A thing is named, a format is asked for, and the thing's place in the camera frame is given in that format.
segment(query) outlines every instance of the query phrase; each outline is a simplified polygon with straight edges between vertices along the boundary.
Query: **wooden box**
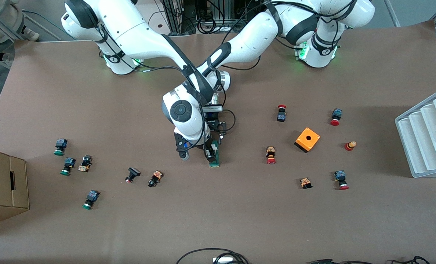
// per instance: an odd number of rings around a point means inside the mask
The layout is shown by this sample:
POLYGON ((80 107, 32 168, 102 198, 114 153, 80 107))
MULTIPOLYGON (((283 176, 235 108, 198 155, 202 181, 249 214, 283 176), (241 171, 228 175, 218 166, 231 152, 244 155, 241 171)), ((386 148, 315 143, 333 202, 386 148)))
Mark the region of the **wooden box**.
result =
POLYGON ((0 153, 0 221, 29 210, 25 160, 0 153))

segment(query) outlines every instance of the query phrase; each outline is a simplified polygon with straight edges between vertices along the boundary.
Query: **black hole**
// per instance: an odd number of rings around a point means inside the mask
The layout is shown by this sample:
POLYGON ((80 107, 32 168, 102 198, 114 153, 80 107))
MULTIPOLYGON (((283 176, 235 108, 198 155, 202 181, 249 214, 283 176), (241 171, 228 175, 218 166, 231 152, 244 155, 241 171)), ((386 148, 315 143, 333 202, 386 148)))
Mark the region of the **black hole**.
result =
POLYGON ((15 190, 15 182, 14 182, 14 172, 10 172, 10 177, 11 177, 11 190, 15 190))

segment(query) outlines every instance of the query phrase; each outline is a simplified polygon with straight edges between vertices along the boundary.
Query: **red cap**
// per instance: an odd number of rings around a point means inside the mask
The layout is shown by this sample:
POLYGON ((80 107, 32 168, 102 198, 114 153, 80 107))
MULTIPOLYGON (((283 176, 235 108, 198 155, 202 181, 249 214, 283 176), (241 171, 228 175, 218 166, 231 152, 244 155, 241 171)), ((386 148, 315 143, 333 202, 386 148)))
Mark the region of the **red cap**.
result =
POLYGON ((332 119, 332 121, 331 121, 331 125, 339 125, 339 124, 340 124, 339 120, 337 120, 337 119, 332 119))
POLYGON ((351 150, 353 150, 353 149, 352 149, 352 148, 349 148, 349 144, 347 143, 347 144, 345 144, 345 150, 351 151, 351 150))

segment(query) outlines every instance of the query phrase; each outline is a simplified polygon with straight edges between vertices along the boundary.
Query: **table surface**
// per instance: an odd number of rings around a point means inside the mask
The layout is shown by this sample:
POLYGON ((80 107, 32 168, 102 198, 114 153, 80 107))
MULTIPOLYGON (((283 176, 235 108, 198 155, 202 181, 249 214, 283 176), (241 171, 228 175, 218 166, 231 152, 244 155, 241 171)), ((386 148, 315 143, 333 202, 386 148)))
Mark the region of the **table surface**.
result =
MULTIPOLYGON (((174 41, 198 65, 221 38, 174 41)), ((178 157, 161 112, 162 95, 183 81, 178 72, 117 76, 92 42, 17 42, 0 97, 0 151, 27 161, 30 210, 0 223, 0 263, 174 263, 204 247, 254 264, 415 255, 436 263, 436 178, 410 176, 394 124, 436 92, 434 26, 349 30, 340 44, 323 69, 275 42, 253 70, 231 70, 225 108, 237 124, 211 169, 199 149, 178 157), (279 104, 287 105, 283 123, 279 104), (344 115, 333 127, 336 107, 344 115), (321 136, 307 154, 293 145, 305 127, 321 136), (69 140, 65 157, 77 165, 93 156, 90 172, 59 174, 57 138, 69 140), (344 150, 352 140, 355 150, 344 150), (265 163, 269 145, 275 165, 265 163), (129 167, 142 173, 133 184, 124 182, 129 167), (156 169, 164 178, 149 188, 156 169), (334 181, 340 169, 349 190, 334 181), (303 177, 312 189, 301 189, 303 177), (91 189, 101 195, 89 211, 82 204, 91 189)))

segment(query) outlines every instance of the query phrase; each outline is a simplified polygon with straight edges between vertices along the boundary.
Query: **orange block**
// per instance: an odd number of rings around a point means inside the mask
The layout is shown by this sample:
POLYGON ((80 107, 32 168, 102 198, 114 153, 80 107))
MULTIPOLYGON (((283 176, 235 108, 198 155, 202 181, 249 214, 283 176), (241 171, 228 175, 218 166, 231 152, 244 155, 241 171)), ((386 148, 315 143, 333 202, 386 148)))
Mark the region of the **orange block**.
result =
POLYGON ((320 136, 308 127, 303 130, 302 134, 295 140, 295 146, 299 147, 303 152, 309 152, 320 136))

